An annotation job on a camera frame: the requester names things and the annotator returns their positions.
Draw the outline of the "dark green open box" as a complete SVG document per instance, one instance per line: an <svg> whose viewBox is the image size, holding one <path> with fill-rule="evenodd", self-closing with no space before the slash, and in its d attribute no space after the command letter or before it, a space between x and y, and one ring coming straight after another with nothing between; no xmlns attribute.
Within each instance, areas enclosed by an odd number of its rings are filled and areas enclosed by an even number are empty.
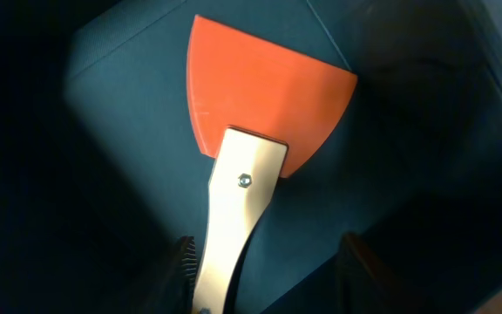
<svg viewBox="0 0 502 314"><path fill-rule="evenodd" d="M124 1L81 28L69 107L150 220L202 242L213 162L185 88L198 15L358 77L335 131L275 190L239 313L332 311L346 232L444 313L502 286L502 1Z"/></svg>

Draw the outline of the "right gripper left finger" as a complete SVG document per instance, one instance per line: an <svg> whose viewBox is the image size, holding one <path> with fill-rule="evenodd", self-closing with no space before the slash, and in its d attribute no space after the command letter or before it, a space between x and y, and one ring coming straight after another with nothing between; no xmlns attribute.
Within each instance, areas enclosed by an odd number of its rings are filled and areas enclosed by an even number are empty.
<svg viewBox="0 0 502 314"><path fill-rule="evenodd" d="M146 313L190 314L197 275L194 238L182 236L164 262L146 300Z"/></svg>

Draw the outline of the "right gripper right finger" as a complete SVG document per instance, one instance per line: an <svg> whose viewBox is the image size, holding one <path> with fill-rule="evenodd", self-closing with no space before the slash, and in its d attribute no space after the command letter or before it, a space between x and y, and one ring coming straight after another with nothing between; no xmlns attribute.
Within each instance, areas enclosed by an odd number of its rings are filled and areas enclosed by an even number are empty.
<svg viewBox="0 0 502 314"><path fill-rule="evenodd" d="M336 289L346 314L432 313L434 303L387 266L355 233L343 235L336 255Z"/></svg>

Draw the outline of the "orange scraper wooden handle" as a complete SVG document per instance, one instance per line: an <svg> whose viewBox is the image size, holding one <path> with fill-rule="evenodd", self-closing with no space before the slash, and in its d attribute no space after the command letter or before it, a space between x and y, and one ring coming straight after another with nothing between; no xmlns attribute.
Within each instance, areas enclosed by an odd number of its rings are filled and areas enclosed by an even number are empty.
<svg viewBox="0 0 502 314"><path fill-rule="evenodd" d="M351 72L195 17L187 103L198 147L214 166L194 312L226 310L236 267L276 183L331 135L356 83Z"/></svg>

